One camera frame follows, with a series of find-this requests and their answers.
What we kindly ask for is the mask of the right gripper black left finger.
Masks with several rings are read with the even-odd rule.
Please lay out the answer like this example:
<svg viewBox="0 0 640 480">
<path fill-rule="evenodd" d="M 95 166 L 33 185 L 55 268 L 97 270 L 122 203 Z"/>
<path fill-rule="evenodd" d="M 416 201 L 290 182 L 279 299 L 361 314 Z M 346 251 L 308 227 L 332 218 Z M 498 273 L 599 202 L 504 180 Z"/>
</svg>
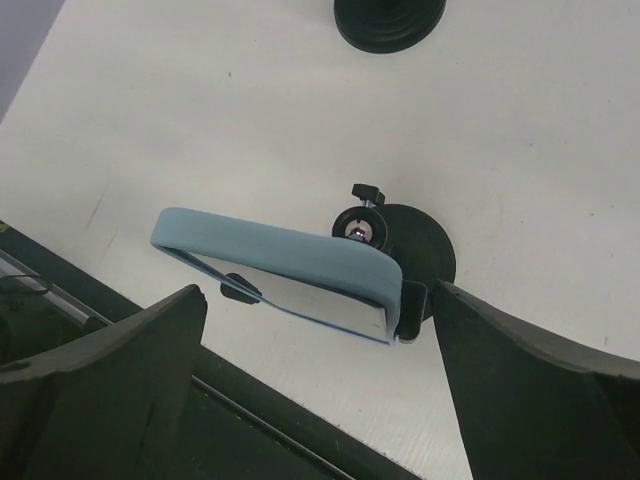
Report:
<svg viewBox="0 0 640 480">
<path fill-rule="evenodd" d="M 191 284 L 2 367 L 2 478 L 166 478 L 206 313 Z"/>
</svg>

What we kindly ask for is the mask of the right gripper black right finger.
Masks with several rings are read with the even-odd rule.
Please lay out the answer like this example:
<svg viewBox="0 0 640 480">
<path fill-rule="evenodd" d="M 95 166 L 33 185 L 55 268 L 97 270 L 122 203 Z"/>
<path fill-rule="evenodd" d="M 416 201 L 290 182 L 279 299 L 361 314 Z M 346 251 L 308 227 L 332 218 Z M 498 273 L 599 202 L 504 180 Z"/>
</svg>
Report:
<svg viewBox="0 0 640 480">
<path fill-rule="evenodd" d="M 447 282 L 434 324 L 475 479 L 636 479 L 639 363 Z"/>
</svg>

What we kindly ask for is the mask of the black phone blue case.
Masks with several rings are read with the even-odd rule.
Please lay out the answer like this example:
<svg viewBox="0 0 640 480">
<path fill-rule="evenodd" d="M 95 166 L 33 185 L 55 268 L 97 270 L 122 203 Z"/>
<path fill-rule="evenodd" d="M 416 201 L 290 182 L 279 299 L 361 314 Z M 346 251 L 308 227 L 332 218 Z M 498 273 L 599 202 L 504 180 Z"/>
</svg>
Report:
<svg viewBox="0 0 640 480">
<path fill-rule="evenodd" d="M 377 343 L 395 340 L 401 268 L 362 242 L 177 207 L 161 211 L 150 242 L 240 303 Z"/>
</svg>

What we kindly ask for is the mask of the black round-base phone stand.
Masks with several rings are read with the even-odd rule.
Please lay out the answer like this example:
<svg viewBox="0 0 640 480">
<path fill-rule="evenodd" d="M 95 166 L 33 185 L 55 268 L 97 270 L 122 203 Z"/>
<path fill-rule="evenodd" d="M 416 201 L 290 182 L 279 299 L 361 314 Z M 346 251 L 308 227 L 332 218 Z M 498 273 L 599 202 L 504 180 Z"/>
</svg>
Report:
<svg viewBox="0 0 640 480">
<path fill-rule="evenodd" d="M 445 0 L 335 0 L 336 27 L 351 46 L 372 54 L 411 48 L 437 26 Z"/>
</svg>

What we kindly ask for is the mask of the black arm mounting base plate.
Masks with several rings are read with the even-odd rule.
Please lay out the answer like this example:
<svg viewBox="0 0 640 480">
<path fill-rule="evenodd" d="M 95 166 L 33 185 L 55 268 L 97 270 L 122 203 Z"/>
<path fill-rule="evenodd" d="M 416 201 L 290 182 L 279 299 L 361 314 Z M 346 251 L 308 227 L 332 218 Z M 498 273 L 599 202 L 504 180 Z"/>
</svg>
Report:
<svg viewBox="0 0 640 480">
<path fill-rule="evenodd" d="M 19 362 L 140 306 L 1 225 L 1 362 Z M 201 348 L 170 479 L 411 479 L 413 473 Z"/>
</svg>

